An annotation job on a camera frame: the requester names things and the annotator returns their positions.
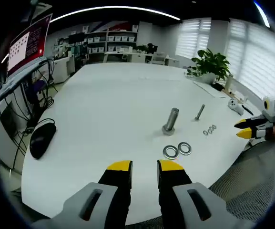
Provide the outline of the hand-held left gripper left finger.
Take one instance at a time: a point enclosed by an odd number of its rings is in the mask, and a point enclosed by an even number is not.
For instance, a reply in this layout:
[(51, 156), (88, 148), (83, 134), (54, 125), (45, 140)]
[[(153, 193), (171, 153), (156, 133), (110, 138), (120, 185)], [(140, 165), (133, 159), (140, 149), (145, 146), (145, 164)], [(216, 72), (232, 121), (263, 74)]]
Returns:
[(132, 161), (109, 165), (97, 183), (91, 182), (68, 198), (51, 219), (34, 222), (34, 229), (123, 229), (131, 203)]

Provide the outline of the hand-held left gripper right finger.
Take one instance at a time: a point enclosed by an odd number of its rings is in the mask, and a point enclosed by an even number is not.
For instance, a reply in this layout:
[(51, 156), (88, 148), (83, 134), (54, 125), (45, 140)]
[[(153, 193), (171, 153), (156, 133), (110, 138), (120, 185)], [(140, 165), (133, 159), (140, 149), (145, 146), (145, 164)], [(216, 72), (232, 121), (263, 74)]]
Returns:
[(226, 202), (171, 160), (157, 161), (159, 205), (166, 229), (252, 229), (227, 211)]

